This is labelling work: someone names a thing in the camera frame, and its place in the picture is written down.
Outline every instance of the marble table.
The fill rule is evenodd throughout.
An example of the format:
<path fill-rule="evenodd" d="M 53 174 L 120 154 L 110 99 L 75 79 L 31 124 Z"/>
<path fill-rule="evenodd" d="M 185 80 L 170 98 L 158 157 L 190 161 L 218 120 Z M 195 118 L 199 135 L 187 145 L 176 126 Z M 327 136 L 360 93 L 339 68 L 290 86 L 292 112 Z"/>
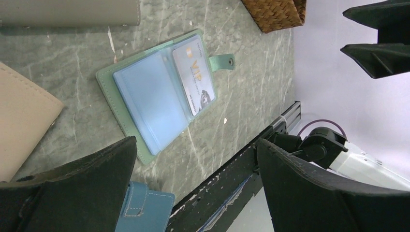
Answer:
<path fill-rule="evenodd" d="M 156 160 L 137 161 L 132 180 L 177 203 L 294 102 L 291 29 L 262 34 L 240 0 L 142 0 L 141 12 L 138 27 L 0 29 L 1 61 L 66 105 L 15 179 L 124 138 L 96 71 L 196 28 L 210 55 L 235 54 L 236 70 L 215 73 L 217 101 Z"/>

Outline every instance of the white vein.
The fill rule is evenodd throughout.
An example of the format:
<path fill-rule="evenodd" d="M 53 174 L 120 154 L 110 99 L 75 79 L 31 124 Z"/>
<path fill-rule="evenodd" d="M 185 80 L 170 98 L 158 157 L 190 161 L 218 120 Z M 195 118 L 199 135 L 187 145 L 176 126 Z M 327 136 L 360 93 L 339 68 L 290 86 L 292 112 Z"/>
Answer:
<path fill-rule="evenodd" d="M 74 134 L 75 143 L 77 143 L 77 134 L 75 132 L 75 114 L 73 115 L 73 134 Z"/>
<path fill-rule="evenodd" d="M 220 32 L 222 31 L 222 28 L 225 26 L 225 24 L 229 21 L 229 19 L 231 19 L 232 15 L 234 14 L 235 10 L 238 8 L 239 4 L 241 3 L 241 1 L 238 2 L 238 4 L 236 5 L 236 7 L 234 8 L 234 10 L 229 14 L 228 18 L 226 19 L 226 21 L 222 24 L 222 27 L 219 29 L 218 33 L 216 33 L 215 35 L 220 34 Z"/>
<path fill-rule="evenodd" d="M 214 148 L 211 147 L 211 150 L 212 150 L 212 154 L 214 155 L 215 154 Z M 214 173 L 214 163 L 215 163 L 215 156 L 212 156 L 211 173 Z"/>
<path fill-rule="evenodd" d="M 27 67 L 27 66 L 32 66 L 32 65 L 35 65 L 35 64 L 39 64 L 39 63 L 48 62 L 48 61 L 54 61 L 58 55 L 61 55 L 61 54 L 65 53 L 65 52 L 67 52 L 67 51 L 69 51 L 69 50 L 74 49 L 74 48 L 80 49 L 80 48 L 85 48 L 85 46 L 84 46 L 84 45 L 80 45 L 80 46 L 78 46 L 78 45 L 72 45 L 72 46 L 64 47 L 64 48 L 62 48 L 61 50 L 59 50 L 59 51 L 53 53 L 52 55 L 50 55 L 50 56 L 48 56 L 48 57 L 45 57 L 45 58 L 43 58 L 43 59 L 38 59 L 38 60 L 36 60 L 36 61 L 33 62 L 33 63 L 27 64 L 26 67 Z"/>
<path fill-rule="evenodd" d="M 206 31 L 206 15 L 208 14 L 208 5 L 209 0 L 206 1 L 206 8 L 205 8 L 205 19 L 204 19 L 204 38 L 205 38 L 205 31 Z"/>
<path fill-rule="evenodd" d="M 238 112 L 238 126 L 236 127 L 236 141 L 235 141 L 235 151 L 237 150 L 238 147 L 238 139 L 239 139 L 239 123 L 241 120 L 241 109 L 242 109 L 242 104 L 239 105 L 239 112 Z"/>
<path fill-rule="evenodd" d="M 191 156 L 188 156 L 188 164 L 187 164 L 187 166 L 186 166 L 185 173 L 188 172 L 188 167 L 190 166 L 190 163 L 191 163 Z"/>
<path fill-rule="evenodd" d="M 53 144 L 53 141 L 50 139 L 50 137 L 49 136 L 47 136 L 48 134 L 45 134 L 45 138 L 47 139 L 47 143 L 46 143 L 46 145 L 49 145 L 50 144 L 50 146 L 53 148 L 53 150 L 54 149 L 56 149 L 56 147 L 54 146 L 54 144 Z"/>
<path fill-rule="evenodd" d="M 108 35 L 108 39 L 110 40 L 111 50 L 113 50 L 113 52 L 114 52 L 114 54 L 115 54 L 114 42 L 113 42 L 113 37 L 111 36 L 110 27 L 108 27 L 107 35 Z"/>
<path fill-rule="evenodd" d="M 285 105 L 285 100 L 286 100 L 286 93 L 288 92 L 289 87 L 291 86 L 292 83 L 292 78 L 289 78 L 288 83 L 286 85 L 285 93 L 283 93 L 283 99 L 282 102 L 280 103 L 280 110 L 282 111 L 283 106 Z"/>
<path fill-rule="evenodd" d="M 251 76 L 251 83 L 252 83 L 252 96 L 253 96 L 253 101 L 255 102 L 256 101 L 256 98 L 255 98 L 255 85 L 253 84 L 253 68 L 252 68 L 252 65 L 251 65 L 251 63 L 250 63 L 250 60 L 249 60 L 249 67 L 250 67 L 250 76 Z"/>
<path fill-rule="evenodd" d="M 288 51 L 291 48 L 291 41 L 292 41 L 292 36 L 289 34 L 289 40 L 288 40 Z"/>
<path fill-rule="evenodd" d="M 261 99 L 262 99 L 262 90 L 264 88 L 264 80 L 265 80 L 266 70 L 267 70 L 267 65 L 268 65 L 268 55 L 269 55 L 269 47 L 268 47 L 268 50 L 266 51 L 266 56 L 265 56 L 265 72 L 262 77 L 262 83 L 261 83 Z M 263 104 L 262 104 L 261 118 L 262 118 L 263 112 L 265 111 L 265 101 L 262 101 L 262 102 Z"/>
<path fill-rule="evenodd" d="M 223 161 L 223 153 L 225 152 L 225 148 L 223 148 L 222 152 L 220 153 L 220 162 L 219 162 L 219 166 L 222 166 L 222 161 Z"/>
<path fill-rule="evenodd" d="M 245 118 L 245 120 L 246 120 L 246 121 L 245 121 L 245 135 L 247 135 L 247 134 L 248 134 L 248 119 Z M 246 144 L 246 142 L 247 142 L 247 141 L 246 141 L 246 139 L 247 139 L 246 136 L 244 136 L 244 139 L 245 139 L 245 140 L 244 140 L 244 144 Z"/>
<path fill-rule="evenodd" d="M 191 141 L 191 144 L 192 144 L 192 149 L 195 153 L 195 157 L 198 160 L 198 166 L 201 168 L 201 174 L 202 174 L 202 176 L 204 176 L 206 174 L 206 172 L 205 172 L 204 166 L 201 165 L 201 162 L 199 160 L 198 153 L 196 152 L 195 144 L 193 143 L 192 136 L 191 136 L 191 131 L 190 131 L 189 127 L 188 127 L 188 136 L 190 137 L 190 141 Z"/>
<path fill-rule="evenodd" d="M 184 12 L 184 27 L 182 32 L 185 32 L 185 25 L 187 24 L 187 8 L 188 8 L 188 0 L 185 1 L 185 12 Z"/>
<path fill-rule="evenodd" d="M 278 54 L 278 46 L 279 46 L 279 43 L 276 44 L 275 54 L 273 55 L 272 67 L 275 66 L 276 55 Z"/>
<path fill-rule="evenodd" d="M 160 41 L 160 36 L 162 32 L 162 22 L 164 21 L 164 11 L 165 11 L 165 0 L 162 2 L 162 11 L 161 11 L 161 22 L 160 22 L 160 31 L 158 32 L 158 42 Z"/>
<path fill-rule="evenodd" d="M 75 52 L 75 59 L 77 60 L 77 80 L 75 81 L 75 94 L 77 96 L 77 111 L 80 110 L 81 108 L 81 101 L 80 101 L 80 91 L 78 91 L 78 82 L 80 81 L 80 77 L 81 79 L 83 79 L 83 74 L 81 73 L 80 70 L 80 57 L 78 57 L 78 50 Z"/>
<path fill-rule="evenodd" d="M 225 108 L 223 109 L 222 114 L 221 114 L 220 117 L 219 117 L 217 128 L 216 128 L 216 130 L 215 130 L 214 136 L 212 137 L 212 140 L 213 140 L 213 141 L 215 140 L 215 137 L 216 137 L 216 135 L 217 135 L 217 133 L 218 133 L 218 128 L 219 128 L 219 125 L 220 125 L 222 116 L 225 115 L 226 109 L 228 108 L 228 105 L 229 105 L 229 102 L 231 101 L 231 97 L 232 97 L 232 94 L 233 94 L 233 93 L 234 93 L 234 92 L 231 91 L 231 95 L 229 96 L 228 103 L 225 105 Z"/>
<path fill-rule="evenodd" d="M 218 44 L 217 49 L 215 50 L 215 53 L 220 49 L 220 44 Z"/>
<path fill-rule="evenodd" d="M 229 90 L 229 79 L 231 77 L 231 72 L 228 72 L 228 90 Z"/>
<path fill-rule="evenodd" d="M 176 170 L 176 160 L 174 160 L 174 173 L 172 175 L 171 192 L 174 192 L 174 184 L 176 182 L 176 180 L 175 180 L 175 170 Z"/>
<path fill-rule="evenodd" d="M 157 164 L 158 164 L 158 162 L 154 162 L 154 165 L 152 165 L 152 167 L 151 167 L 151 176 L 156 176 L 156 174 L 157 174 Z"/>
<path fill-rule="evenodd" d="M 136 31 L 136 29 L 134 30 L 133 35 L 134 35 L 134 41 L 131 42 L 131 46 L 132 46 L 132 49 L 135 50 L 136 49 L 136 41 L 137 41 L 137 31 Z"/>
<path fill-rule="evenodd" d="M 40 148 L 43 151 L 43 153 L 45 154 L 44 146 L 42 144 L 40 144 Z"/>
<path fill-rule="evenodd" d="M 108 35 L 108 39 L 110 40 L 111 50 L 113 50 L 113 52 L 114 52 L 114 63 L 117 63 L 117 55 L 115 55 L 114 42 L 113 42 L 113 37 L 111 36 L 110 27 L 108 27 L 107 35 Z"/>
<path fill-rule="evenodd" d="M 33 81 L 33 77 L 31 76 L 31 66 L 29 66 L 28 68 L 29 68 L 29 77 L 30 77 L 30 80 Z"/>

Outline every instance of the brown wicker basket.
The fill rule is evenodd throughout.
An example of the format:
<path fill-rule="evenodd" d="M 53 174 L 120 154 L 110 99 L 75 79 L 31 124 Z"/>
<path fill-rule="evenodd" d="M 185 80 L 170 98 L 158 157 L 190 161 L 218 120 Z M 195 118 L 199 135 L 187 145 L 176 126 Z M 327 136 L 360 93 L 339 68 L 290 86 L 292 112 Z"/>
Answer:
<path fill-rule="evenodd" d="M 302 26 L 306 0 L 242 0 L 262 32 Z"/>

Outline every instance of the purple cable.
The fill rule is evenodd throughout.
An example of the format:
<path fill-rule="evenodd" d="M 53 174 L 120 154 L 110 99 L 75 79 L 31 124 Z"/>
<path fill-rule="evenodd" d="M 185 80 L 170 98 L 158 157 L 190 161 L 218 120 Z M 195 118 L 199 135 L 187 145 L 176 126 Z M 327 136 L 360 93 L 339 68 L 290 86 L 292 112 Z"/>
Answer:
<path fill-rule="evenodd" d="M 342 132 L 343 136 L 344 136 L 345 138 L 347 138 L 347 137 L 346 137 L 346 133 L 345 133 L 345 131 L 342 129 L 342 127 L 339 126 L 339 125 L 338 125 L 337 123 L 335 123 L 334 121 L 331 121 L 331 120 L 328 120 L 328 119 L 318 119 L 318 120 L 314 120 L 314 121 L 311 121 L 311 122 L 307 123 L 307 124 L 299 131 L 299 133 L 297 134 L 297 136 L 300 136 L 300 135 L 302 134 L 302 132 L 303 132 L 306 128 L 308 128 L 308 126 L 312 125 L 313 123 L 317 123 L 317 122 L 328 122 L 328 123 L 331 123 L 331 124 L 335 125 L 335 126 L 340 130 L 340 132 Z"/>

